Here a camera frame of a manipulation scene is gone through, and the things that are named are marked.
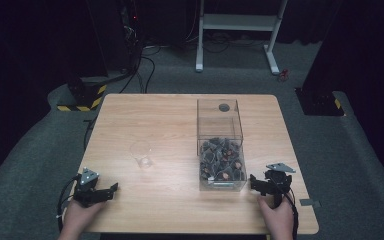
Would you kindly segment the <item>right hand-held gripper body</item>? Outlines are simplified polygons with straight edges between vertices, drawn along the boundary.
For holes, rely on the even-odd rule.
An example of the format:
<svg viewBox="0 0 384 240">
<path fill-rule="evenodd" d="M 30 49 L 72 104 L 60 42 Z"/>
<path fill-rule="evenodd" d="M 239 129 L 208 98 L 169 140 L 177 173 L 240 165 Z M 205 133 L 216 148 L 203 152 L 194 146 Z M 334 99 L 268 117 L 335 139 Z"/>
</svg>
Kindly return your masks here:
<svg viewBox="0 0 384 240">
<path fill-rule="evenodd" d="M 264 193 L 273 196 L 274 207 L 277 208 L 283 196 L 291 190 L 292 173 L 295 173 L 295 170 L 284 163 L 268 164 L 267 168 Z"/>
</svg>

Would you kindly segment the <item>white metal stand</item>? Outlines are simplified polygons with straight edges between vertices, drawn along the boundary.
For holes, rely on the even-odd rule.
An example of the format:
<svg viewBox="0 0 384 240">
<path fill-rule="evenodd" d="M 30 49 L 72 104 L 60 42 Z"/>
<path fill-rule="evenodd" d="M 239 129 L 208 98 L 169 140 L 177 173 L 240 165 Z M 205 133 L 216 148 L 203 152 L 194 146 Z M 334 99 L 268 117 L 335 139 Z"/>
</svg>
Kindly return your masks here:
<svg viewBox="0 0 384 240">
<path fill-rule="evenodd" d="M 279 75 L 281 71 L 275 60 L 273 48 L 283 20 L 288 0 L 280 0 L 280 7 L 276 15 L 235 15 L 235 14 L 209 14 L 205 12 L 205 0 L 199 3 L 198 45 L 196 52 L 195 70 L 202 72 L 204 69 L 203 37 L 205 30 L 232 30 L 232 31 L 257 31 L 270 32 L 268 45 L 263 46 L 271 73 Z"/>
</svg>

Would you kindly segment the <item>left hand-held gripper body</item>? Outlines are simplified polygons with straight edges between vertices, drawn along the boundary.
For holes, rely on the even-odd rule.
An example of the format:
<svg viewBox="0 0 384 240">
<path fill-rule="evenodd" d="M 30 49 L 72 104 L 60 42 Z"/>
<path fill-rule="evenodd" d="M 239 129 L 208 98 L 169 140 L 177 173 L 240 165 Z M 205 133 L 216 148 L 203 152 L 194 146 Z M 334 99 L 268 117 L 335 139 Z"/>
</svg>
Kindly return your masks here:
<svg viewBox="0 0 384 240">
<path fill-rule="evenodd" d="M 80 178 L 75 186 L 73 199 L 83 207 L 88 208 L 95 203 L 104 201 L 103 193 L 95 189 L 98 177 L 98 173 L 88 168 L 84 168 L 80 174 Z"/>
</svg>

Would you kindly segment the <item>grey tape strip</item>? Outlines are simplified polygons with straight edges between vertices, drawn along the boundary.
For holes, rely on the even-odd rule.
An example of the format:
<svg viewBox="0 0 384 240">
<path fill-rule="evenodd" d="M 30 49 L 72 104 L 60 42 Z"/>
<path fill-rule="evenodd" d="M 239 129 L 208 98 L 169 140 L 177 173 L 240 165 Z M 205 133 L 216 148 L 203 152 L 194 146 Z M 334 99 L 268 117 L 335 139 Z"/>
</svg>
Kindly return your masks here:
<svg viewBox="0 0 384 240">
<path fill-rule="evenodd" d="M 321 204 L 317 200 L 313 199 L 299 199 L 301 206 L 312 206 L 313 208 L 321 207 Z"/>
</svg>

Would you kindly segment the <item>clear plastic box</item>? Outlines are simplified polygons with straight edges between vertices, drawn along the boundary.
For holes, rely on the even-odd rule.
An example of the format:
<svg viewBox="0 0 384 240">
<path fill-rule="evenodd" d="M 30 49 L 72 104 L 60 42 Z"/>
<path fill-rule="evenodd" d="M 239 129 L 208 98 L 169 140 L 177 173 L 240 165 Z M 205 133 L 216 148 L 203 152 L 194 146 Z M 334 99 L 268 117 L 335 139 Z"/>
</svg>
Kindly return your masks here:
<svg viewBox="0 0 384 240">
<path fill-rule="evenodd" d="M 198 99 L 197 100 L 197 156 L 203 141 L 211 138 L 229 138 L 242 141 L 243 131 L 236 99 Z M 240 182 L 210 182 L 202 181 L 201 191 L 235 191 L 239 192 L 246 184 Z"/>
</svg>

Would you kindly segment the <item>dark equipment rack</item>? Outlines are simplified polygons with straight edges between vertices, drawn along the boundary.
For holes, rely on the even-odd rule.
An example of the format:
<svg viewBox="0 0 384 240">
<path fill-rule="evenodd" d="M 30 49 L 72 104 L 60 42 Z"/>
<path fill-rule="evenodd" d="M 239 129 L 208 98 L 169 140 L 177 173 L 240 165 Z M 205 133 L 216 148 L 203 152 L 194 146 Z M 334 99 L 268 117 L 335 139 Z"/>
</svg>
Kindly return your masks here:
<svg viewBox="0 0 384 240">
<path fill-rule="evenodd" d="M 124 44 L 129 58 L 129 71 L 137 70 L 143 48 L 144 34 L 138 16 L 136 0 L 118 0 L 119 15 L 123 27 Z"/>
</svg>

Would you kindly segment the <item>person's right hand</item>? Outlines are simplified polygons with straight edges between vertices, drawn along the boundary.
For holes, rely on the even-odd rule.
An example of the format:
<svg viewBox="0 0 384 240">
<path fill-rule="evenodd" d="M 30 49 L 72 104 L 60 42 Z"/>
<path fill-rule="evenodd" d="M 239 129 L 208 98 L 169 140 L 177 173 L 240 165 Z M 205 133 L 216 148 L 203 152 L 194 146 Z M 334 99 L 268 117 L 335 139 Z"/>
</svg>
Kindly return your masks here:
<svg viewBox="0 0 384 240">
<path fill-rule="evenodd" d="M 284 197 L 275 209 L 265 196 L 258 196 L 257 202 L 272 240 L 293 240 L 294 214 L 289 200 Z"/>
</svg>

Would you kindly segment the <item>person's left hand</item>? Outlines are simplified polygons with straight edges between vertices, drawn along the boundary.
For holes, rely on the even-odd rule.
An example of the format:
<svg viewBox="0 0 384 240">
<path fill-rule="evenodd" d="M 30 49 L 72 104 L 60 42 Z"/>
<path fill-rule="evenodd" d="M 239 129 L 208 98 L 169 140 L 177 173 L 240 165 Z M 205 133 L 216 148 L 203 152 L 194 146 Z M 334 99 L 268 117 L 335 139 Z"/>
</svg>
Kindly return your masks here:
<svg viewBox="0 0 384 240">
<path fill-rule="evenodd" d="M 67 207 L 63 228 L 57 240 L 79 240 L 105 205 L 105 202 L 100 202 L 90 207 L 83 207 L 78 201 L 72 200 Z"/>
</svg>

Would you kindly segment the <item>clear glass cup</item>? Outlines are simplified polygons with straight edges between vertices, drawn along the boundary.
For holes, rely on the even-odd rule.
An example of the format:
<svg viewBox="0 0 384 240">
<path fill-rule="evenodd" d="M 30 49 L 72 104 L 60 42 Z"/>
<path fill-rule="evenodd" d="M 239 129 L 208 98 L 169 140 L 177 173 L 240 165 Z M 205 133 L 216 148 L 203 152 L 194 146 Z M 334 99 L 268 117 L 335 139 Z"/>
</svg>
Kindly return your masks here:
<svg viewBox="0 0 384 240">
<path fill-rule="evenodd" d="M 145 140 L 135 141 L 130 146 L 130 154 L 136 160 L 140 168 L 149 168 L 153 165 L 150 158 L 151 145 Z"/>
</svg>

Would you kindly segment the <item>black yellow striped stand base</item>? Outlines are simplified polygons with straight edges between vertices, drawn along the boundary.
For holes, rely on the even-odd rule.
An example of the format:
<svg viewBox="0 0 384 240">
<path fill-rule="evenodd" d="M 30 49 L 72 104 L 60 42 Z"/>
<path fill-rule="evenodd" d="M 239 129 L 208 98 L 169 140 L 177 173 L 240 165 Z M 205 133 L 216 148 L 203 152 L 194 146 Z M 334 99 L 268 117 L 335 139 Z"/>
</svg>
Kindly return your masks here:
<svg viewBox="0 0 384 240">
<path fill-rule="evenodd" d="M 100 104 L 105 90 L 105 84 L 87 84 L 80 79 L 69 81 L 57 109 L 65 112 L 93 111 Z"/>
</svg>

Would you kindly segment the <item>pile of dark tea bags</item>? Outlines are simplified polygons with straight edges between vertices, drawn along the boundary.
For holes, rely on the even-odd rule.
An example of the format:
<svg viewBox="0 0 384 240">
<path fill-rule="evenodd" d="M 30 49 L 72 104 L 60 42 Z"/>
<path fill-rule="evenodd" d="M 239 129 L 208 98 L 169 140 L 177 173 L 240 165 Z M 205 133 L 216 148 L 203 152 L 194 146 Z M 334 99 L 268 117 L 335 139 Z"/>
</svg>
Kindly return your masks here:
<svg viewBox="0 0 384 240">
<path fill-rule="evenodd" d="M 242 141 L 229 138 L 211 138 L 199 147 L 202 181 L 240 182 L 247 179 Z"/>
</svg>

